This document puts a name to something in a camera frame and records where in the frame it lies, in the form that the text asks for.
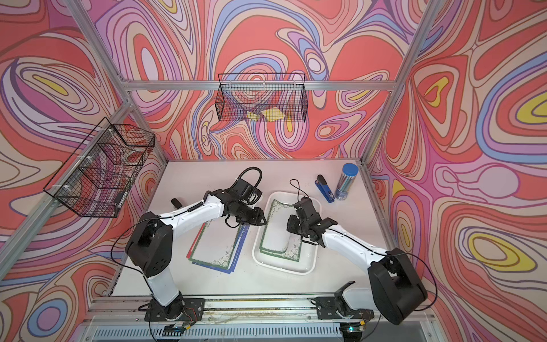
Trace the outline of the green bordered stationery sheet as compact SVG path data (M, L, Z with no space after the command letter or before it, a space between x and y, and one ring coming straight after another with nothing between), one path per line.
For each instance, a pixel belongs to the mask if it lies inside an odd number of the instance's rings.
M212 220L205 225L190 259L228 268L240 229L228 227L223 219Z

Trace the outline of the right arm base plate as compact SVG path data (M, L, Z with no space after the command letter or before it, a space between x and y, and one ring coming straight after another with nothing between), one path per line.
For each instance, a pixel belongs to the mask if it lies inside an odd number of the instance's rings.
M319 296L312 298L310 303L316 308L319 320L351 320L368 322L375 318L373 310L352 309L341 296Z

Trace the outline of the blue stapler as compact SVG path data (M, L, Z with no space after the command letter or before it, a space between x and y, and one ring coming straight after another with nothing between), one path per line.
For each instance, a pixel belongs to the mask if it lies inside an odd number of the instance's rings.
M329 188L326 179L323 175L317 175L317 178L315 180L316 187L319 189L320 193L323 195L325 200L328 203L335 202L335 196L332 193L331 189Z

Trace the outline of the yellow sticky note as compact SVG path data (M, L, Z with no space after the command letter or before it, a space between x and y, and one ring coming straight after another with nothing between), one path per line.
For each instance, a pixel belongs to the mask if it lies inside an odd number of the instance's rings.
M285 118L284 112L277 107L271 107L263 110L262 115L268 122L283 120Z

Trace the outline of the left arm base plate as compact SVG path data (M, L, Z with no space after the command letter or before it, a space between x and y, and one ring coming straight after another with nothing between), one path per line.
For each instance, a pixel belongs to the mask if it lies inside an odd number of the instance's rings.
M151 299L145 313L145 321L194 323L202 320L204 310L203 298L175 299L168 306L161 306L156 299Z

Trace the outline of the black white marker pen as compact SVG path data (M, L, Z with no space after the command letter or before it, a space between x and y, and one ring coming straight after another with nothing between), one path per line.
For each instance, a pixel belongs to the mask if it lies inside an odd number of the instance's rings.
M171 203L176 209L182 208L182 203L177 198L172 198Z

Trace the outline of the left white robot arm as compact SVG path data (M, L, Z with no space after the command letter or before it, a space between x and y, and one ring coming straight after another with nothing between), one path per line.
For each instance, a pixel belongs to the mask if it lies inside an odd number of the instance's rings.
M264 225L264 211L257 206L261 197L259 193L242 198L227 190L215 190L207 192L195 204L165 214L147 212L140 218L125 253L144 276L152 302L169 320L180 316L185 305L170 266L178 239L204 223L220 218L234 219L237 226Z

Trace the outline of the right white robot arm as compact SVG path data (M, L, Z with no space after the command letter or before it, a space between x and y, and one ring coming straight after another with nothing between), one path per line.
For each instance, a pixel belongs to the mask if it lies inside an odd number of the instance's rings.
M377 310L394 325L401 324L427 299L417 270L403 250L373 246L347 232L334 219L323 219L310 198L293 205L296 213L287 222L287 232L303 242L333 250L368 274L368 288L354 288L349 281L330 298L315 298L320 319L331 312L342 319Z

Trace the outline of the blue lidded pen tube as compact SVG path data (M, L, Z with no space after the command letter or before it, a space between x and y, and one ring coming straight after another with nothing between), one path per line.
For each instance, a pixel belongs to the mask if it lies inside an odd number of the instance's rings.
M359 173L359 167L353 163L346 163L341 171L340 178L336 187L335 197L338 200L345 200L348 196L351 186Z

